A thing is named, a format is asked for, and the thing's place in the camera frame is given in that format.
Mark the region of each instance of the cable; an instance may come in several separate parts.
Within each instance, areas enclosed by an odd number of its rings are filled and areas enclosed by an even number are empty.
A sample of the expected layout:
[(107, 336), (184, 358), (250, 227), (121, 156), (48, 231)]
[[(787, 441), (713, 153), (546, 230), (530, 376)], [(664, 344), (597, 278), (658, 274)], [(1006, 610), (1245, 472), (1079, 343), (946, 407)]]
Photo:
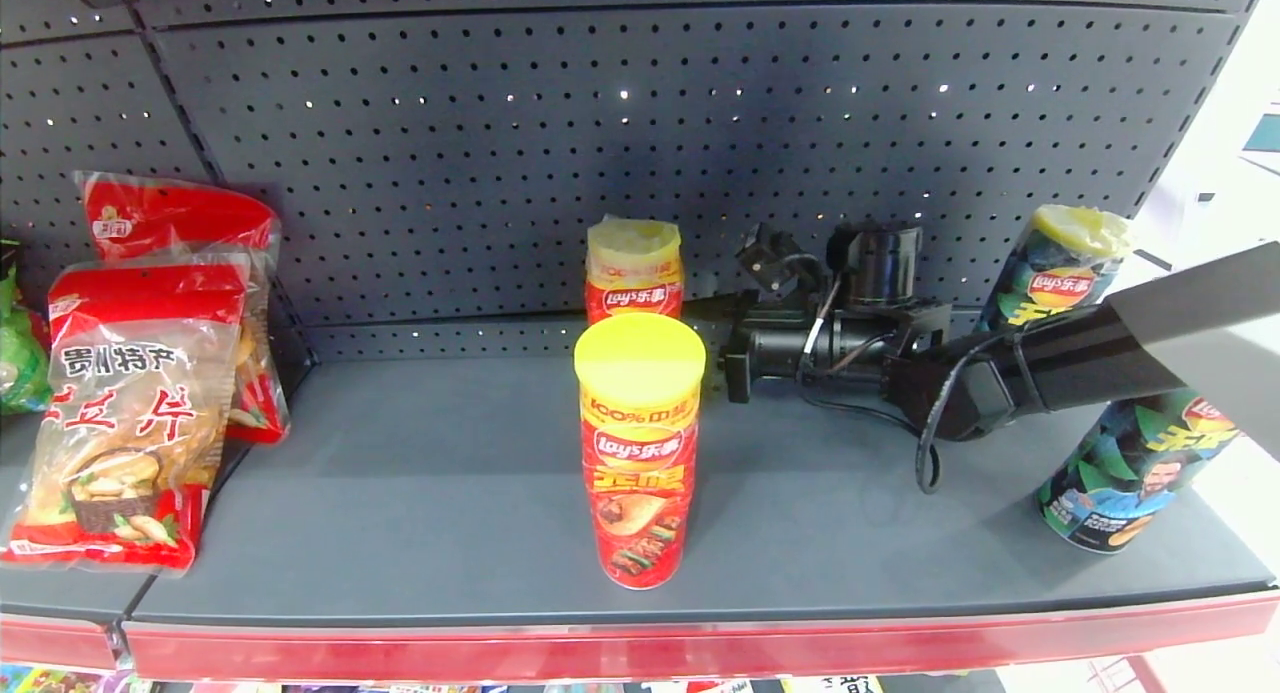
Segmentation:
[(823, 265), (822, 260), (819, 260), (818, 256), (815, 256), (813, 254), (799, 252), (799, 254), (791, 254), (791, 255), (787, 255), (787, 256), (782, 256), (782, 260), (778, 261), (778, 265), (781, 265), (782, 268), (786, 268), (787, 265), (790, 265), (792, 263), (796, 263), (796, 261), (805, 261), (805, 263), (813, 265), (813, 270), (810, 273), (814, 274), (814, 277), (815, 277), (815, 279), (818, 282), (818, 287), (822, 287), (823, 284), (827, 283), (827, 268), (826, 268), (826, 265)]
[[(858, 414), (858, 415), (865, 415), (868, 418), (874, 418), (874, 419), (877, 419), (879, 421), (888, 423), (891, 425), (901, 428), (902, 430), (906, 430), (911, 436), (915, 436), (916, 439), (922, 438), (923, 433), (920, 432), (920, 429), (915, 428), (915, 425), (913, 425), (911, 421), (906, 420), (905, 418), (893, 415), (891, 412), (884, 412), (882, 410), (877, 410), (877, 409), (873, 409), (873, 407), (869, 407), (869, 406), (859, 406), (859, 405), (854, 405), (854, 404), (841, 404), (838, 401), (828, 401), (826, 398), (817, 398), (817, 397), (810, 396), (809, 395), (809, 389), (805, 387), (805, 380), (804, 380), (804, 375), (805, 375), (805, 370), (804, 369), (805, 369), (806, 364), (808, 364), (808, 359), (801, 359), (800, 360), (800, 365), (796, 365), (796, 378), (795, 378), (796, 387), (800, 389), (800, 398), (804, 400), (804, 402), (806, 402), (806, 404), (809, 404), (812, 406), (820, 407), (820, 409), (838, 410), (838, 411), (852, 412), (852, 414)], [(938, 489), (938, 484), (942, 483), (942, 457), (938, 455), (938, 450), (937, 450), (937, 447), (933, 446), (932, 439), (929, 442), (927, 452), (928, 452), (928, 460), (929, 460), (929, 462), (932, 464), (932, 468), (933, 468), (933, 474), (928, 475), (928, 478), (925, 478), (925, 475), (924, 475), (924, 465), (923, 465), (924, 461), (922, 460), (919, 451), (916, 451), (916, 456), (915, 456), (915, 484), (919, 485), (920, 491), (923, 491), (924, 493), (933, 493), (934, 491)]]
[(1075, 309), (1070, 314), (1033, 320), (1027, 325), (1015, 329), (1012, 336), (996, 336), (995, 338), (987, 338), (986, 341), (979, 342), (978, 346), (969, 348), (956, 360), (956, 363), (951, 366), (951, 370), (947, 371), (947, 378), (942, 382), (942, 387), (938, 388), (938, 397), (933, 401), (933, 407), (929, 409), (929, 416), (924, 420), (924, 430), (920, 432), (920, 438), (915, 447), (915, 483), (920, 487), (920, 491), (927, 494), (937, 491), (937, 475), (934, 475), (932, 485), (925, 484), (924, 459), (925, 455), (931, 455), (934, 459), (937, 457), (937, 450), (933, 447), (933, 438), (937, 436), (938, 424), (942, 421), (942, 411), (947, 407), (947, 401), (951, 398), (951, 392), (955, 389), (956, 380), (960, 379), (960, 371), (964, 370), (965, 365), (969, 365), (969, 361), (973, 360), (974, 356), (986, 351), (988, 347), (996, 346), (996, 343), (1011, 342), (1028, 388), (1030, 388), (1032, 393), (1036, 396), (1039, 409), (1042, 411), (1047, 410), (1044, 407), (1044, 401), (1041, 397), (1039, 388), (1036, 386), (1036, 379), (1032, 377), (1030, 369), (1027, 365), (1027, 359), (1023, 355), (1023, 336), (1030, 333), (1032, 330), (1042, 330), (1044, 328), (1052, 328), (1056, 324), (1066, 323), (1068, 320), (1084, 315), (1096, 307), (1098, 306), (1084, 306), (1082, 309)]
[(818, 256), (813, 254), (791, 254), (788, 256), (782, 256), (782, 260), (778, 261), (778, 265), (787, 265), (788, 263), (795, 263), (796, 260), (808, 260), (810, 263), (822, 266), (822, 261), (818, 260)]
[(845, 355), (845, 357), (836, 361), (836, 365), (828, 368), (827, 370), (823, 370), (822, 375), (835, 375), (836, 373), (840, 373), (841, 370), (849, 368), (855, 360), (863, 357), (863, 354), (869, 351), (872, 346), (874, 346), (876, 343), (882, 343), (884, 341), (888, 341), (892, 337), (893, 337), (892, 333), (883, 333), (881, 336), (863, 341), (854, 350), (849, 351), (849, 354)]

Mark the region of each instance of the clear plastic packaging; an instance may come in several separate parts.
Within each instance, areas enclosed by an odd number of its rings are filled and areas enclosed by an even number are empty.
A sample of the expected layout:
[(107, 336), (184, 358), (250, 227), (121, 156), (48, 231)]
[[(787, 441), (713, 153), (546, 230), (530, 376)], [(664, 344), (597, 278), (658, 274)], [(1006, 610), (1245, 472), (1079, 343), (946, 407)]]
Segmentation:
[(275, 213), (234, 191), (182, 181), (78, 170), (76, 183), (102, 260), (200, 251), (250, 255), (252, 288), (227, 434), (257, 443), (282, 441), (289, 411), (266, 330), (269, 279), (280, 237)]
[(0, 560), (186, 570), (221, 459), (244, 255), (74, 266), (49, 293), (52, 401)]
[(49, 407), (47, 336), (44, 322), (22, 304), (18, 249), (15, 241), (0, 241), (0, 415)]

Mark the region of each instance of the store shelf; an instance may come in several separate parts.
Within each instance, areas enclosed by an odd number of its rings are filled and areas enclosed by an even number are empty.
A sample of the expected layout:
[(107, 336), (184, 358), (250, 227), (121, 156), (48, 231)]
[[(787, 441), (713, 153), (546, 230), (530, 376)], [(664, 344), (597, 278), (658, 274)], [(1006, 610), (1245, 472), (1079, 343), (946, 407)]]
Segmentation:
[[(31, 457), (40, 416), (5, 418), (0, 432), (4, 520)], [(8, 530), (0, 532), (8, 539)], [(0, 658), (114, 669), (104, 626), (119, 619), (148, 576), (129, 573), (0, 567)]]
[[(1194, 494), (1124, 555), (1029, 493), (1097, 410), (943, 446), (762, 384), (705, 404), (685, 561), (596, 561), (564, 357), (317, 368), (215, 500), (196, 567), (125, 624), (159, 679), (545, 680), (950, 670), (1257, 633), (1272, 574)], [(1170, 625), (1172, 616), (1178, 625)]]

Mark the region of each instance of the dried food in bag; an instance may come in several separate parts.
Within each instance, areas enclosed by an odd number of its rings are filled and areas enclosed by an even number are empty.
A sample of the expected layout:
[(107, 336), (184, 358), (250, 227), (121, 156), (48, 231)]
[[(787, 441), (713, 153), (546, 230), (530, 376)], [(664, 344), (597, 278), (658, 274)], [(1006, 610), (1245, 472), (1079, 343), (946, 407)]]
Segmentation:
[(0, 560), (186, 570), (221, 457), (248, 259), (96, 265), (49, 293), (54, 396)]
[(247, 252), (251, 287), (236, 355), (236, 398), (227, 434), (275, 443), (289, 411), (266, 332), (268, 282), (279, 249), (279, 219), (234, 191), (164, 178), (78, 170), (93, 246), (102, 260), (164, 254)]

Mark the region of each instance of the green chip canister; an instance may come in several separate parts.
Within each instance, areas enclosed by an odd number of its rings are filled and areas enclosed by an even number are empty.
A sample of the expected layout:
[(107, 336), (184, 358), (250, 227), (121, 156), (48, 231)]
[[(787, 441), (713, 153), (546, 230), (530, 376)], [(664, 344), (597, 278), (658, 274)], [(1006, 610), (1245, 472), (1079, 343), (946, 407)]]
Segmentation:
[(1039, 488), (1041, 515), (1082, 548), (1117, 552), (1238, 434), (1190, 388), (1111, 402)]
[(978, 330), (1023, 325), (1097, 302), (1130, 249), (1129, 222), (1093, 208), (1042, 205), (978, 315)]

